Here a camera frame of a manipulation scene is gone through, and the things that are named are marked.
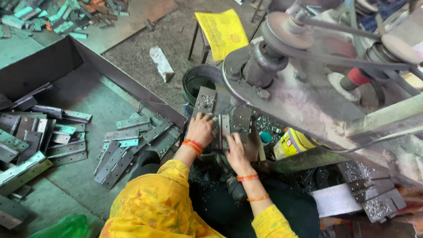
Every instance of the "woman's left hand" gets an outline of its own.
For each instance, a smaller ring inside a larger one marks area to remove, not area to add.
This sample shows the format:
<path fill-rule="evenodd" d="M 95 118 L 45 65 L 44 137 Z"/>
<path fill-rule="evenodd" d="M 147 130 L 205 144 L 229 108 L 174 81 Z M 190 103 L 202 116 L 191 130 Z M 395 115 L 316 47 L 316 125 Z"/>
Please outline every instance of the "woman's left hand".
<path fill-rule="evenodd" d="M 209 114 L 197 113 L 197 116 L 191 118 L 188 127 L 187 139 L 194 140 L 203 147 L 206 147 L 213 140 L 212 128 L 214 120 Z"/>

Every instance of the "yellow bag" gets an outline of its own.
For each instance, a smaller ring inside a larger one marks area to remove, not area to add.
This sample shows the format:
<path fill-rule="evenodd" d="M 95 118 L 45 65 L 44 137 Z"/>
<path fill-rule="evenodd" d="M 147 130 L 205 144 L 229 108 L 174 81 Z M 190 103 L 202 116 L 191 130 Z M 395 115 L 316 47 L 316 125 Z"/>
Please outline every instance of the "yellow bag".
<path fill-rule="evenodd" d="M 213 61 L 223 60 L 230 52 L 248 45 L 244 28 L 236 12 L 194 13 L 210 43 Z"/>

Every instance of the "yellow plastic container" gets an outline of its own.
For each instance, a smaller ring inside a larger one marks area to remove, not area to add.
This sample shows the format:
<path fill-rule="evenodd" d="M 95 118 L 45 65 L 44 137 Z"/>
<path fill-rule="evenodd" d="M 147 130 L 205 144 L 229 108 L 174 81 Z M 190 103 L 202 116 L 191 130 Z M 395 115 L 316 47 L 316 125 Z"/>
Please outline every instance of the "yellow plastic container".
<path fill-rule="evenodd" d="M 276 160 L 281 160 L 314 147 L 303 133 L 289 128 L 280 138 L 279 143 L 273 147 L 273 152 L 275 153 Z"/>

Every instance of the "green plastic bag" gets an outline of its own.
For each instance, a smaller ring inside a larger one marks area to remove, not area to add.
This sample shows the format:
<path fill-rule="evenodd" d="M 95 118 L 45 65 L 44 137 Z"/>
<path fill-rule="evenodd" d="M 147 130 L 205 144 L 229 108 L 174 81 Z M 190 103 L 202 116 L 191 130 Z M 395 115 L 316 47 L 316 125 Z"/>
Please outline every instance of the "green plastic bag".
<path fill-rule="evenodd" d="M 28 238 L 80 238 L 87 230 L 87 216 L 73 213 L 63 217 L 56 225 L 42 229 Z"/>

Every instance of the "concrete floor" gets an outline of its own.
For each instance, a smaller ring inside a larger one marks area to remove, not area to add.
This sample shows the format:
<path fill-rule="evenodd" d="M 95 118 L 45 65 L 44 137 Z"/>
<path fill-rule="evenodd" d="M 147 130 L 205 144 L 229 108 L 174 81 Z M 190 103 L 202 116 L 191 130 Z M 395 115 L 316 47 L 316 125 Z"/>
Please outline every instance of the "concrete floor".
<path fill-rule="evenodd" d="M 185 72 L 201 62 L 199 57 L 202 51 L 202 42 L 199 35 L 193 52 L 194 61 L 188 61 L 196 24 L 196 20 L 192 18 L 195 9 L 220 13 L 233 8 L 241 20 L 247 37 L 254 31 L 258 23 L 258 21 L 250 22 L 255 9 L 250 6 L 249 0 L 245 0 L 241 6 L 234 0 L 176 0 L 176 2 L 180 7 L 169 14 L 170 21 L 159 20 L 156 22 L 155 31 L 150 32 L 144 29 L 102 54 L 107 60 L 168 103 L 184 101 L 181 90 L 175 88 L 175 85 L 182 84 Z M 180 26 L 184 26 L 181 33 L 178 32 Z M 155 63 L 150 58 L 149 51 L 154 46 L 159 46 L 163 50 L 175 71 L 175 76 L 170 82 L 163 82 Z M 210 53 L 206 63 L 216 65 L 218 61 L 213 62 Z M 182 107 L 174 106 L 174 108 L 183 112 Z"/>

